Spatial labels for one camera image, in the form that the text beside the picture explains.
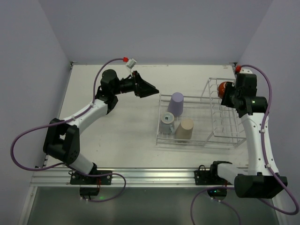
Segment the orange ceramic mug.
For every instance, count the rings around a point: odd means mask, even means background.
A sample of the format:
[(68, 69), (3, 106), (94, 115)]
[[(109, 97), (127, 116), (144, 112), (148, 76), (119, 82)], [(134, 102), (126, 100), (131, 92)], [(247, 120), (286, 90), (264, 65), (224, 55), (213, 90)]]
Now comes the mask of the orange ceramic mug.
[(232, 86), (232, 82), (228, 82), (228, 81), (227, 82), (222, 82), (222, 83), (219, 84), (219, 86), (217, 88), (217, 91), (218, 91), (218, 97), (220, 99), (223, 98), (223, 96), (225, 94), (225, 89), (226, 89), (228, 84)]

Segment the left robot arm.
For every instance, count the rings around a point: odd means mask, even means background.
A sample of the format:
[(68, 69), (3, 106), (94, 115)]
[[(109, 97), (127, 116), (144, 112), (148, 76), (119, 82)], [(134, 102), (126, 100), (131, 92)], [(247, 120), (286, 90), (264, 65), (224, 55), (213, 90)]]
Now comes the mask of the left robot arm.
[(117, 77), (113, 69), (104, 71), (97, 93), (89, 105), (77, 115), (71, 115), (64, 120), (51, 120), (43, 146), (44, 153), (70, 166), (79, 174), (95, 175), (96, 164), (80, 153), (80, 136), (96, 120), (114, 109), (119, 94), (128, 92), (133, 92), (139, 98), (159, 93), (137, 71), (122, 79)]

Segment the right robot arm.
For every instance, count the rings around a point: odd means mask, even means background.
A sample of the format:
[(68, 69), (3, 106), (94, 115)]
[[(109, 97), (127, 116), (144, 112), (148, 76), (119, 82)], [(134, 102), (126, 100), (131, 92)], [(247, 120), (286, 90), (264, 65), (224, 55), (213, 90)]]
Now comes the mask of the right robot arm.
[(279, 175), (273, 158), (268, 131), (268, 102), (257, 96), (257, 76), (237, 73), (235, 82), (227, 82), (221, 104), (237, 111), (246, 134), (248, 171), (226, 161), (210, 166), (213, 178), (224, 179), (234, 186), (240, 198), (271, 199), (287, 186)]

